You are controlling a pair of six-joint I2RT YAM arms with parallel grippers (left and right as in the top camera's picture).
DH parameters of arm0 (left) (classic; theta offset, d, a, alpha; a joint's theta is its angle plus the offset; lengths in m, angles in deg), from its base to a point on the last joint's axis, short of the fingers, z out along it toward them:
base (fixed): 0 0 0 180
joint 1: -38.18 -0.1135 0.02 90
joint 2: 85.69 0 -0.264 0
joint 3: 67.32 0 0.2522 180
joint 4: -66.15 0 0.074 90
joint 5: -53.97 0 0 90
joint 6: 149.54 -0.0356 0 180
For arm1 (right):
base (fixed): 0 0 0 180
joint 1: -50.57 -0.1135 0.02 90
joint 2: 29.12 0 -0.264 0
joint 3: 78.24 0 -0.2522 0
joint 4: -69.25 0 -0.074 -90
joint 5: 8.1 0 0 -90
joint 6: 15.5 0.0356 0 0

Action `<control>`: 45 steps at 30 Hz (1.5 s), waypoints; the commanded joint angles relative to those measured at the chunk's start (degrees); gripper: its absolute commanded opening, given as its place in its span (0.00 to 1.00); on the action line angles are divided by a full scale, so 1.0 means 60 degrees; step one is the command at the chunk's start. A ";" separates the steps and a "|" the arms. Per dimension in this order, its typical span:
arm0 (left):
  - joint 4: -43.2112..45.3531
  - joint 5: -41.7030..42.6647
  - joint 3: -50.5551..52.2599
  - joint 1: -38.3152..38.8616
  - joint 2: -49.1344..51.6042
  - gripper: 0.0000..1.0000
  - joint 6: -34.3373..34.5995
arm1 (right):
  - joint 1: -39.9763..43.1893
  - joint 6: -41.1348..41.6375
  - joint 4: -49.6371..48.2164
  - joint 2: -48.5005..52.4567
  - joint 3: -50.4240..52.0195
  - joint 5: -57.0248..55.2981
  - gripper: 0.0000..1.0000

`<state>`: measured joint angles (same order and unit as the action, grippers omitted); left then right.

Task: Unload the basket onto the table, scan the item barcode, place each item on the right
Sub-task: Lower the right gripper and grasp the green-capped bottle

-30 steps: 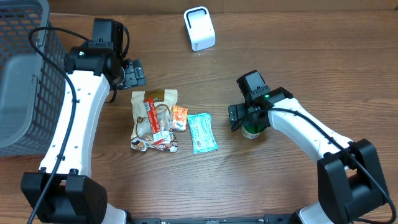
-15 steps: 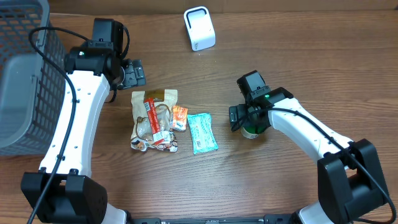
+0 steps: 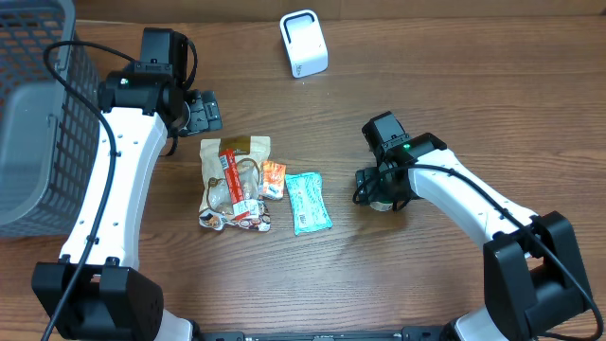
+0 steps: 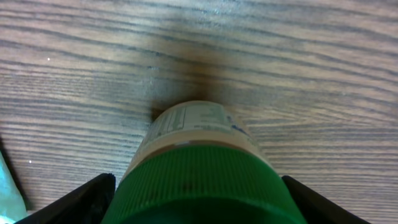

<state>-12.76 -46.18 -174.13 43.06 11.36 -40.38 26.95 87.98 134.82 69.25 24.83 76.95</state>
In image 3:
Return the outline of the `green lidded jar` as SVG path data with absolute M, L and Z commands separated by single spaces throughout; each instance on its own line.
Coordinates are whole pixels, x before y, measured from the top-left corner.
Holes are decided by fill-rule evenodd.
M 370 207 L 373 208 L 374 210 L 377 210 L 380 212 L 386 212 L 386 211 L 392 210 L 393 203 L 392 202 L 371 202 Z

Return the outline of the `teal tissue pack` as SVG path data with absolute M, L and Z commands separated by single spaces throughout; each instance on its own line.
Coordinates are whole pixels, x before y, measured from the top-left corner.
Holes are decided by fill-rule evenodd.
M 296 236 L 333 227 L 324 204 L 323 181 L 318 172 L 286 174 L 285 184 L 291 202 Z

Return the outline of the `beige snack pouch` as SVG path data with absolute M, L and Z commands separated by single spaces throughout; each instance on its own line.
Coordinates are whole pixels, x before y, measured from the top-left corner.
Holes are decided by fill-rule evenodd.
M 199 225 L 266 232 L 268 208 L 260 194 L 262 166 L 271 151 L 268 136 L 204 139 L 200 144 L 204 193 Z

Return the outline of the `small orange sachet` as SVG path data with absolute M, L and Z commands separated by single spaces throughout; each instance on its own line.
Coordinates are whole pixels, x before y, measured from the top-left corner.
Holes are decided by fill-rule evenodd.
M 262 197 L 280 200 L 283 198 L 286 166 L 266 160 L 262 163 L 262 178 L 260 195 Z

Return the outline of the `red stick packet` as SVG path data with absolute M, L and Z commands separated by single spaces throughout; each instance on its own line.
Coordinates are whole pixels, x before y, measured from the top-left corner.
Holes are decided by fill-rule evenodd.
M 224 178 L 228 186 L 233 215 L 236 221 L 259 217 L 258 185 L 259 168 L 257 162 L 249 157 L 238 161 L 233 150 L 220 151 Z

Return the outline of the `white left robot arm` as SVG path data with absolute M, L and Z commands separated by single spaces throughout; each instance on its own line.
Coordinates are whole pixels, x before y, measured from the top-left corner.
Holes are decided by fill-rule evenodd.
M 213 92 L 193 88 L 195 44 L 148 27 L 141 53 L 100 84 L 88 108 L 99 121 L 96 159 L 80 213 L 54 262 L 34 268 L 46 334 L 68 340 L 199 340 L 199 325 L 170 313 L 139 270 L 139 237 L 154 166 L 180 138 L 223 126 Z

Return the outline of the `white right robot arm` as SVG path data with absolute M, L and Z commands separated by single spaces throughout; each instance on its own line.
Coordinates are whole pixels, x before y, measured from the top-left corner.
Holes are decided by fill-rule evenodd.
M 404 340 L 562 338 L 560 324 L 586 312 L 605 331 L 571 223 L 559 212 L 519 206 L 465 168 L 441 139 L 410 136 L 396 117 L 373 117 L 362 134 L 375 166 L 357 170 L 356 205 L 399 211 L 424 199 L 481 249 L 484 305 L 446 325 L 405 327 Z

